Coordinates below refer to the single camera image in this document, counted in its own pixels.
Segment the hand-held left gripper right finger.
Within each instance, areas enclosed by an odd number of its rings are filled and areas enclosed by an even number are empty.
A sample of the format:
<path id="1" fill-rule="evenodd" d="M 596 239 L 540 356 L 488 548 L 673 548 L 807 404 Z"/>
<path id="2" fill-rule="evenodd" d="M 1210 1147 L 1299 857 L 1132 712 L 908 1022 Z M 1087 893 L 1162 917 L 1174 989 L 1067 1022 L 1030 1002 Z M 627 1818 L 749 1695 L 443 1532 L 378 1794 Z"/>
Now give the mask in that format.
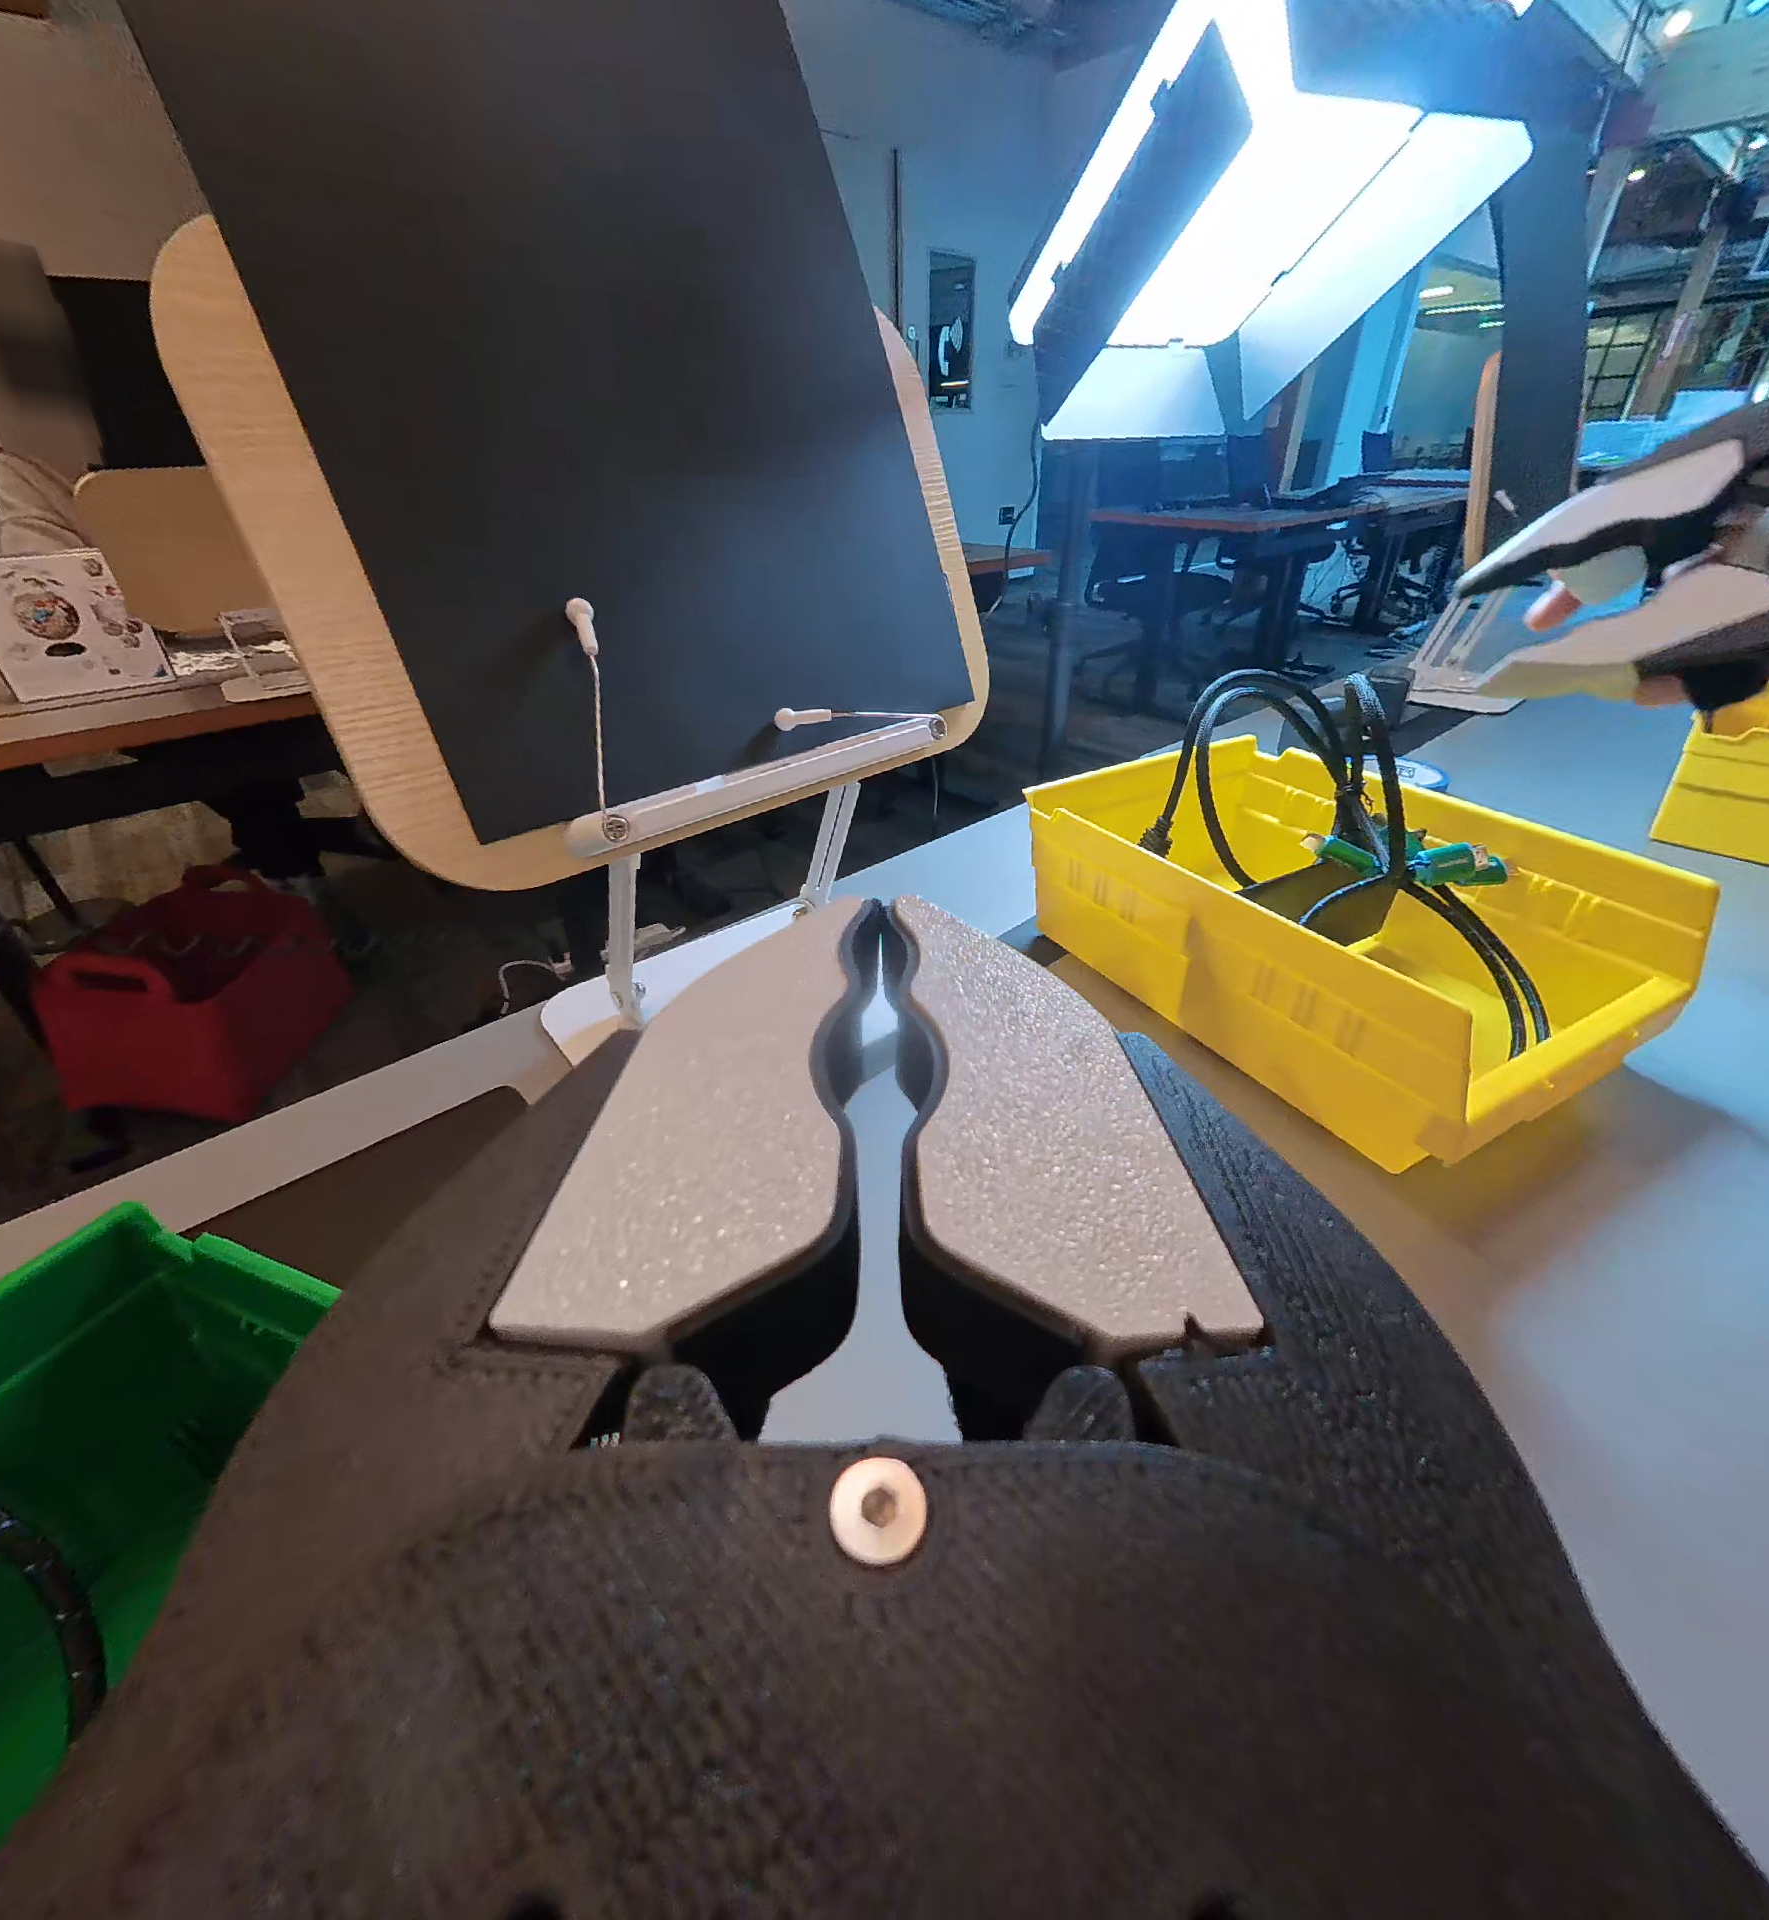
<path id="1" fill-rule="evenodd" d="M 891 900 L 899 1295 L 950 1373 L 1245 1349 L 1263 1307 L 1123 1040 L 1064 980 Z"/>

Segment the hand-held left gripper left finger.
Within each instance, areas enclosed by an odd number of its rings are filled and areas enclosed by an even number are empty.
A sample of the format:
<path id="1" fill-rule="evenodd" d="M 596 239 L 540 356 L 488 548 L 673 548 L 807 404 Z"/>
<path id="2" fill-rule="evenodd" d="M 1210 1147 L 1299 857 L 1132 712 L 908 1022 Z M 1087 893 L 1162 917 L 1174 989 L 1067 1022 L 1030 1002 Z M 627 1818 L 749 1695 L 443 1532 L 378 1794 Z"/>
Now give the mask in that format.
<path id="1" fill-rule="evenodd" d="M 827 900 L 647 1021 L 488 1310 L 500 1340 L 664 1355 L 832 1253 L 874 921 Z"/>

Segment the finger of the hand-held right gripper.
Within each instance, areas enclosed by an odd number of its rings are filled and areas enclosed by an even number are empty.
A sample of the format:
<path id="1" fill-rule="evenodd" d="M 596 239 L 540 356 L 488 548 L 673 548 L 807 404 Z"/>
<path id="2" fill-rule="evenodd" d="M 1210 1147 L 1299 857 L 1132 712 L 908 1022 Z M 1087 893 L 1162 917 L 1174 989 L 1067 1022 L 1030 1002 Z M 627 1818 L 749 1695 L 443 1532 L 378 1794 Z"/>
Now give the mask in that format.
<path id="1" fill-rule="evenodd" d="M 1667 452 L 1575 492 L 1472 564 L 1450 603 L 1566 575 L 1631 553 L 1646 572 L 1709 553 L 1723 513 L 1749 476 L 1743 442 Z"/>
<path id="2" fill-rule="evenodd" d="M 1766 641 L 1753 636 L 1766 625 L 1766 572 L 1698 564 L 1626 613 L 1510 651 L 1480 675 L 1480 694 L 1631 702 L 1643 682 L 1676 682 L 1691 705 L 1739 705 L 1769 682 Z"/>

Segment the yellow plastic bin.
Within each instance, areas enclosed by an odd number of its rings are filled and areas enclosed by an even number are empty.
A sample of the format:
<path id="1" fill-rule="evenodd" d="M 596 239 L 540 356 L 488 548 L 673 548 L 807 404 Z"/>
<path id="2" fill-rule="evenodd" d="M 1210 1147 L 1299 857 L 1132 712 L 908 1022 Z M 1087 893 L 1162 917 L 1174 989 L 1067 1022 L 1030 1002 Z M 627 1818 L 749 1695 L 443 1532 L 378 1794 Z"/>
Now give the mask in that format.
<path id="1" fill-rule="evenodd" d="M 1414 834 L 1509 865 L 1472 903 L 1544 1002 L 1548 1040 L 1510 1057 L 1489 968 L 1421 903 L 1397 900 L 1343 949 L 1238 900 L 1195 797 L 1169 860 L 1142 853 L 1174 761 L 1025 790 L 1041 935 L 1388 1173 L 1455 1164 L 1548 1117 L 1673 1027 L 1703 982 L 1712 879 L 1414 792 Z"/>
<path id="2" fill-rule="evenodd" d="M 1650 842 L 1769 865 L 1769 682 L 1694 717 Z"/>

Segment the green plastic bin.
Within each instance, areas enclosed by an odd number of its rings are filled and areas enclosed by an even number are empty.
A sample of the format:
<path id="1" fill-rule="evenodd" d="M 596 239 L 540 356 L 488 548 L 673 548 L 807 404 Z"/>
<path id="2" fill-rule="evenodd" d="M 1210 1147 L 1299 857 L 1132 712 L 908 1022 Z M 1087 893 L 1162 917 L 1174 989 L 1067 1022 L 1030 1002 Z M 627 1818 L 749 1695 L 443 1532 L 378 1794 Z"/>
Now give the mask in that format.
<path id="1" fill-rule="evenodd" d="M 335 1295 L 137 1204 L 0 1278 L 0 1843 L 124 1681 Z"/>

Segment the white angled stand plate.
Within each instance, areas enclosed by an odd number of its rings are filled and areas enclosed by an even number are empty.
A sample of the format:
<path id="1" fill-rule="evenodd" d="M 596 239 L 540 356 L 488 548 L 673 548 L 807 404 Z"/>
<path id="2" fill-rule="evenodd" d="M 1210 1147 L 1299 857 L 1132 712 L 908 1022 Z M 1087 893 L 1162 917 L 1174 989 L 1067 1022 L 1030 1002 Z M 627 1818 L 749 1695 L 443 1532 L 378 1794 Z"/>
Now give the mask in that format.
<path id="1" fill-rule="evenodd" d="M 1494 694 L 1487 682 L 1514 651 L 1538 641 L 1528 626 L 1528 613 L 1538 598 L 1543 582 L 1450 598 L 1408 665 L 1408 702 L 1450 712 L 1514 709 L 1523 702 L 1519 694 Z"/>

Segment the background desk with black legs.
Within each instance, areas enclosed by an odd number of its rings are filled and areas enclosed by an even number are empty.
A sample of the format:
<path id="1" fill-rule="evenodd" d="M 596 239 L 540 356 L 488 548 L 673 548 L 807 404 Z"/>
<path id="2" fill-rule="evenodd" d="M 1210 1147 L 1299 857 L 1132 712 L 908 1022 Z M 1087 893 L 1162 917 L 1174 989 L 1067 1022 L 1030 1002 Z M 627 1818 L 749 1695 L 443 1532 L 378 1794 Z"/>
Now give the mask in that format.
<path id="1" fill-rule="evenodd" d="M 1378 646 L 1398 613 L 1429 618 L 1455 564 L 1472 504 L 1465 478 L 1361 476 L 1273 504 L 1096 507 L 1095 518 L 1138 518 L 1200 535 L 1189 559 L 1195 610 L 1162 651 L 1156 682 L 1134 675 L 1134 641 L 1103 655 L 1108 681 L 1126 681 L 1126 709 L 1162 705 L 1164 681 L 1200 686 L 1207 669 L 1249 630 L 1245 665 L 1294 682 L 1334 669 L 1302 655 L 1299 625 L 1336 626 Z"/>

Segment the black bin divider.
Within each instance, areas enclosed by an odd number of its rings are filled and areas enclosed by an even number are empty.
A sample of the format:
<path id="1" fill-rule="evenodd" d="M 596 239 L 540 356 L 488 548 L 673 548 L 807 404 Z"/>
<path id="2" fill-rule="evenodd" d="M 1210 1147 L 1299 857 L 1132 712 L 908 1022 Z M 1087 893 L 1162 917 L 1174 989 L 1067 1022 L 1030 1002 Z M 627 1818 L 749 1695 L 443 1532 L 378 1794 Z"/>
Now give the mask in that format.
<path id="1" fill-rule="evenodd" d="M 1235 895 L 1284 921 L 1312 931 L 1343 949 L 1368 943 L 1388 921 L 1403 887 L 1393 875 L 1352 875 L 1341 863 L 1312 863 L 1281 879 L 1238 887 Z"/>

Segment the white desk stand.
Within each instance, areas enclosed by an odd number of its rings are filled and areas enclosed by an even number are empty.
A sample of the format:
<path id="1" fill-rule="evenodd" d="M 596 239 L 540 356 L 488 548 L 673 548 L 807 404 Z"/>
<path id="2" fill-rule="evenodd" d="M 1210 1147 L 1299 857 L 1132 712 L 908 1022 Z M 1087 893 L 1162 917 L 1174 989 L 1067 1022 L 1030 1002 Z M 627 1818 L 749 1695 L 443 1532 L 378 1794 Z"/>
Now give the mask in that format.
<path id="1" fill-rule="evenodd" d="M 566 1066 L 583 1066 L 612 1031 L 643 1027 L 648 1021 L 647 985 L 636 974 L 636 882 L 643 853 L 679 843 L 721 823 L 825 797 L 807 882 L 791 913 L 796 920 L 812 917 L 827 903 L 827 889 L 840 875 L 863 780 L 881 768 L 944 753 L 949 748 L 944 712 L 775 709 L 775 732 L 827 728 L 835 721 L 868 721 L 868 732 L 810 745 L 802 753 L 668 790 L 648 799 L 601 804 L 562 826 L 566 857 L 583 865 L 607 870 L 603 982 L 612 1002 L 612 1014 L 566 1014 L 561 1002 L 547 1002 L 540 1027 Z"/>

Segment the black office chair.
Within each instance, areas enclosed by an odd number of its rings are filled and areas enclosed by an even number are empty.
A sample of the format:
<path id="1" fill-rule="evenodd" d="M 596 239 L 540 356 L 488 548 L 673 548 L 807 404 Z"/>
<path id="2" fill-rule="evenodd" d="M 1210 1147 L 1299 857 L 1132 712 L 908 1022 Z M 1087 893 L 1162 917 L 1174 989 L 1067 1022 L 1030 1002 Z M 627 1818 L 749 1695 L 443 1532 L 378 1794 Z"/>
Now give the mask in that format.
<path id="1" fill-rule="evenodd" d="M 1195 529 L 1138 518 L 1095 518 L 1087 604 L 1138 621 L 1134 675 L 1156 682 L 1162 651 L 1182 613 L 1195 610 Z"/>

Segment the red plastic bin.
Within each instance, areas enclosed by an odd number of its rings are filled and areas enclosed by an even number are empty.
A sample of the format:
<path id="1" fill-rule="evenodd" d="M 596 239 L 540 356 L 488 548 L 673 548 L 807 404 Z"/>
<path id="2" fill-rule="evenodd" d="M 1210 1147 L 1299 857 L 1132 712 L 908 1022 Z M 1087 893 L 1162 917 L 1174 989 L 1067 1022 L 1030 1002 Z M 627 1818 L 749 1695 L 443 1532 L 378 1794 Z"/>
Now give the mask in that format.
<path id="1" fill-rule="evenodd" d="M 236 865 L 190 865 L 32 980 L 66 1111 L 216 1126 L 251 1122 L 350 997 L 322 913 Z"/>

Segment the clear acrylic holder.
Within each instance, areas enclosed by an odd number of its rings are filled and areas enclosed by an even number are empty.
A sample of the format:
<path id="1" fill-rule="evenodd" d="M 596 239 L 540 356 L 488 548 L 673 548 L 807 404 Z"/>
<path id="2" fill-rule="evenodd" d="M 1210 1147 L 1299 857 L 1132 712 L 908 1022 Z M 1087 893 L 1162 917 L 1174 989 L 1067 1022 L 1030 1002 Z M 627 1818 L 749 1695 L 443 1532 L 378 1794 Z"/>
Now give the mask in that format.
<path id="1" fill-rule="evenodd" d="M 274 610 L 219 613 L 219 636 L 236 659 L 236 671 L 223 675 L 219 700 L 230 705 L 308 694 L 295 646 Z"/>

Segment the white printed leaflet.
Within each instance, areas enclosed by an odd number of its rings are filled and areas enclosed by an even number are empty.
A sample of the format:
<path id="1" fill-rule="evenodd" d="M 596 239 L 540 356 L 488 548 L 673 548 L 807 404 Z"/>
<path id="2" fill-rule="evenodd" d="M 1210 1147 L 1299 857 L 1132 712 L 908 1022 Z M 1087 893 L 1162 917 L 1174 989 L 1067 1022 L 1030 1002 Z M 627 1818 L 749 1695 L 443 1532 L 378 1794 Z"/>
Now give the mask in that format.
<path id="1" fill-rule="evenodd" d="M 0 675 L 21 705 L 177 681 L 159 640 L 127 610 L 93 544 L 0 558 Z"/>

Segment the dark wall sign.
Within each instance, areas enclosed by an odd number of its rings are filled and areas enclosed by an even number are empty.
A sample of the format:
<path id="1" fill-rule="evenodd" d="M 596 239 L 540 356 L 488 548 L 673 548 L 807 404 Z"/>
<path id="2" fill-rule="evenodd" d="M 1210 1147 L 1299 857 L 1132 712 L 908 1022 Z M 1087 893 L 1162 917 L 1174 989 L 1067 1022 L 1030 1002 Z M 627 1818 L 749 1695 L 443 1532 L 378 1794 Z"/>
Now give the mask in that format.
<path id="1" fill-rule="evenodd" d="M 937 415 L 969 411 L 976 339 L 976 265 L 954 250 L 928 250 L 924 387 Z"/>

